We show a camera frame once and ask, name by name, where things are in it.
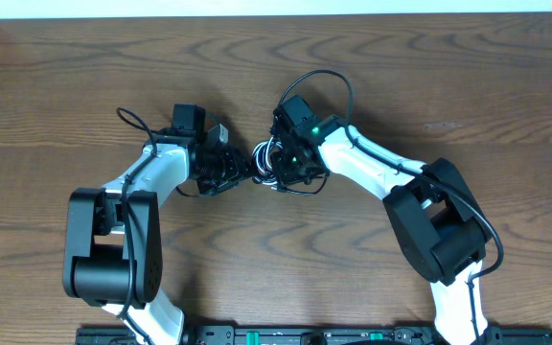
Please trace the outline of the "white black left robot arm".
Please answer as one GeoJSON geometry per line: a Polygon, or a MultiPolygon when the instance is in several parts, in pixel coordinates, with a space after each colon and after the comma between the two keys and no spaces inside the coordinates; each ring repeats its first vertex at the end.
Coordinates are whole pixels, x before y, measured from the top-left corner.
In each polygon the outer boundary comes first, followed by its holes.
{"type": "Polygon", "coordinates": [[[251,167],[213,114],[178,103],[169,126],[150,128],[134,112],[117,116],[144,131],[140,157],[100,188],[78,188],[69,198],[62,284],[66,294],[123,322],[114,329],[81,328],[79,344],[193,344],[185,314],[161,288],[163,253],[159,210],[193,180],[197,196],[238,186],[251,167]]]}

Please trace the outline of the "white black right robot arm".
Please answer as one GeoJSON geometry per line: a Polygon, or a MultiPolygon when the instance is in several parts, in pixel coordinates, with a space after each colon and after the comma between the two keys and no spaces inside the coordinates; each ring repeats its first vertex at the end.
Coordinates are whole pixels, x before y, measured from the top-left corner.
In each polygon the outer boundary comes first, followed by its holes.
{"type": "Polygon", "coordinates": [[[437,333],[448,344],[486,343],[477,280],[492,234],[457,168],[444,158],[427,164],[398,155],[341,117],[320,119],[300,96],[273,115],[282,145],[271,158],[278,182],[335,173],[375,196],[404,257],[430,283],[437,333]]]}

